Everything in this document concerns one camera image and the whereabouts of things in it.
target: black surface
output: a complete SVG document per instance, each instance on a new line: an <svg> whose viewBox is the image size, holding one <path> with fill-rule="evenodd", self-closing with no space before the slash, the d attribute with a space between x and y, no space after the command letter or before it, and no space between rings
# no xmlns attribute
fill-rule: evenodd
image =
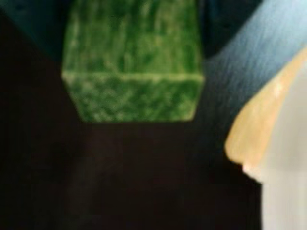
<svg viewBox="0 0 307 230"><path fill-rule="evenodd" d="M260 186L223 144L243 104L306 45L305 2L264 1L207 59L195 120L169 124L81 123L60 62L1 12L0 228L259 230Z"/></svg>

